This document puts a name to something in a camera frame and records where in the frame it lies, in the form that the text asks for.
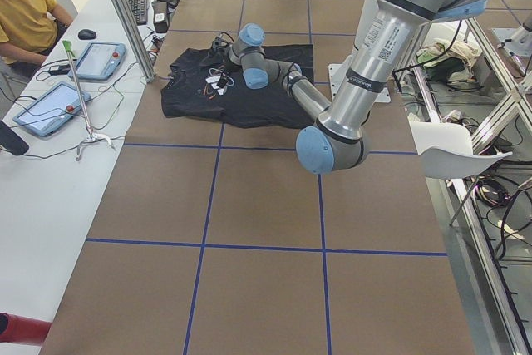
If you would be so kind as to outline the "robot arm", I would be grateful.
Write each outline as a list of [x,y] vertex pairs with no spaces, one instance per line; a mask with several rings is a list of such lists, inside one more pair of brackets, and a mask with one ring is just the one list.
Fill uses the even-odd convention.
[[363,122],[388,77],[397,67],[420,27],[433,22],[457,21],[482,14],[487,0],[366,0],[377,10],[357,51],[350,58],[341,85],[329,101],[292,62],[265,57],[264,30],[248,23],[225,52],[214,84],[218,90],[231,73],[241,71],[252,90],[279,83],[311,116],[313,125],[296,140],[301,165],[311,173],[327,174],[360,165],[367,157]]

